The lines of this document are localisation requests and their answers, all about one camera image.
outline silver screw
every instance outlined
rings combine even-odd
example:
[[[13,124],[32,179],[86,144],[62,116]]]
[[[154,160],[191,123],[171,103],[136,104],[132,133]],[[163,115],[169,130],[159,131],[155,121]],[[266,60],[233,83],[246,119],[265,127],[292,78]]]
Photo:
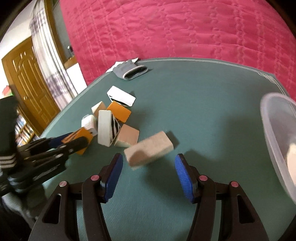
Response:
[[[67,185],[67,182],[66,181],[61,181],[60,183],[59,183],[59,186],[60,187],[64,187],[64,186],[66,186]]]
[[[231,182],[231,186],[233,186],[234,188],[237,188],[239,186],[238,182]]]
[[[206,175],[200,175],[200,180],[201,181],[206,181],[207,180],[207,176]]]
[[[91,180],[93,180],[93,181],[97,181],[99,178],[100,178],[99,175],[91,176]]]

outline door panel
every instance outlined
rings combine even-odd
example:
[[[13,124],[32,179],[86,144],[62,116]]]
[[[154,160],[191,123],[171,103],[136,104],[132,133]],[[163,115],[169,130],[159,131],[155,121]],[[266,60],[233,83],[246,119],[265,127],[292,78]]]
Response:
[[[11,79],[24,105],[44,130],[60,109],[41,74],[32,38],[11,50],[2,59],[2,63],[7,78]]]

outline pink quilt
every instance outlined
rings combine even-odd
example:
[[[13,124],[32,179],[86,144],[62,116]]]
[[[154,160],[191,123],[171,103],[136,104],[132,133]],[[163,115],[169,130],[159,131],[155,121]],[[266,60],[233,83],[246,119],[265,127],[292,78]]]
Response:
[[[115,61],[214,58],[275,74],[296,99],[296,39],[265,0],[60,0],[87,84]]]

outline blue gripper pad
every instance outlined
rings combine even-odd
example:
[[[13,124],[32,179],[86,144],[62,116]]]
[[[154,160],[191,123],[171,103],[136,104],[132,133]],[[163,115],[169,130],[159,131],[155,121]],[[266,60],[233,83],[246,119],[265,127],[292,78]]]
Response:
[[[108,200],[113,197],[119,176],[121,174],[122,167],[123,167],[123,157],[120,154],[116,161],[116,164],[114,165],[111,171],[108,181],[106,182],[106,191],[104,195],[104,199],[106,202],[108,202]]]
[[[192,174],[186,160],[182,160],[179,155],[175,158],[175,168],[184,192],[184,195],[191,203],[194,201],[194,192],[197,188],[197,180]]]
[[[58,146],[62,145],[62,140],[65,139],[67,136],[69,136],[70,134],[72,134],[73,132],[70,132],[70,133],[67,133],[67,134],[64,134],[62,136],[59,136],[59,137],[54,137],[50,140],[49,142],[49,146],[51,149],[55,149],[57,148]]]

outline bookshelf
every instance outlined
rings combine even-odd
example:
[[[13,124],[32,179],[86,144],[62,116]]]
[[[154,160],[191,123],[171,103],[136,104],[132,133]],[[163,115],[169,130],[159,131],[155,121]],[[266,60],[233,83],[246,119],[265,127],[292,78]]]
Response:
[[[17,146],[39,139],[19,111],[17,112],[17,124],[15,125],[15,138]]]

